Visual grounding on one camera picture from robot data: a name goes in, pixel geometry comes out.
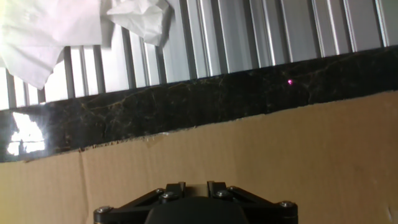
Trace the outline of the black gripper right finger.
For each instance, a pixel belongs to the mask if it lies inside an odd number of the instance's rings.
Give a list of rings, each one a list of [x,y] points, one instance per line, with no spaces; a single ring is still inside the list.
[[[298,205],[284,200],[273,203],[224,182],[207,182],[208,197],[238,205],[249,223],[298,224]]]

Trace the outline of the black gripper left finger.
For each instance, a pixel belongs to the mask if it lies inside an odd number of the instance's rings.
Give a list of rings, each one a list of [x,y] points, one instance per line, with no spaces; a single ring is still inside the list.
[[[145,223],[149,212],[169,202],[185,198],[186,183],[167,184],[119,207],[102,206],[93,212],[95,224]]]

